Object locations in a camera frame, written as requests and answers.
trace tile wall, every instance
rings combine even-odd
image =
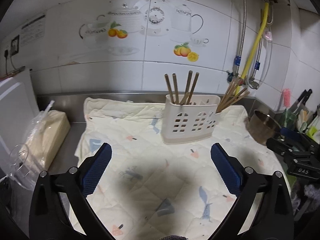
[[[121,18],[119,9],[128,10],[124,4],[131,8],[131,16]],[[240,72],[259,30],[263,2],[247,0],[247,7]],[[74,0],[45,13],[44,37],[21,46],[12,57],[14,65],[32,69],[36,94],[166,90],[165,73],[176,73],[184,90],[189,70],[200,73],[196,92],[224,93],[226,71],[232,71],[238,50],[243,10],[242,0]],[[293,32],[300,32],[300,23],[294,26],[292,18],[300,17],[296,6],[287,5],[275,5],[274,15],[270,68],[267,73],[271,44],[264,40],[256,75],[263,84],[251,96],[279,110],[283,85],[291,84],[291,76],[298,73],[290,71],[290,76],[287,70],[297,70],[300,36],[293,42]],[[21,26],[2,41],[0,55],[20,30]],[[99,35],[88,34],[95,31]],[[0,75],[4,65],[0,57]]]

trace yellow pipe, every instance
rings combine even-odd
[[[250,68],[250,66],[251,66],[253,57],[254,57],[254,55],[255,55],[255,53],[256,53],[256,50],[257,50],[257,47],[258,47],[258,45],[259,45],[260,38],[261,38],[261,36],[262,36],[262,34],[263,34],[264,29],[266,28],[267,20],[268,20],[268,11],[269,11],[269,3],[268,3],[268,2],[265,2],[265,3],[264,3],[264,13],[263,13],[262,24],[261,24],[260,30],[259,30],[259,32],[258,32],[258,35],[257,35],[257,37],[256,37],[256,40],[254,41],[254,44],[253,44],[253,47],[252,47],[252,49],[251,49],[250,55],[249,55],[249,57],[248,57],[248,59],[247,59],[247,62],[246,62],[246,64],[245,64],[245,66],[244,66],[244,70],[243,70],[243,72],[242,72],[242,74],[241,74],[241,78],[242,78],[242,79],[244,79],[244,78],[246,77],[246,75],[247,75],[247,73],[248,73],[248,71],[249,71],[249,68]],[[240,91],[240,86],[237,87],[236,92],[235,92],[235,95],[236,95],[237,93],[239,93],[239,91]]]

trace wall socket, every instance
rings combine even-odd
[[[10,56],[13,56],[19,53],[19,39],[20,39],[20,35],[12,39],[11,47],[10,47]]]

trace quilted mat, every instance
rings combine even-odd
[[[84,102],[87,126],[75,155],[80,165],[102,143],[112,147],[112,159],[87,200],[117,240],[170,235],[208,239],[236,200],[211,160],[210,149],[216,142],[258,173],[284,173],[275,154],[246,130],[243,106],[225,109],[211,138],[177,145],[162,142],[163,110],[160,103],[92,98]],[[249,228],[260,198],[257,195],[242,231]],[[83,232],[71,208],[69,217]]]

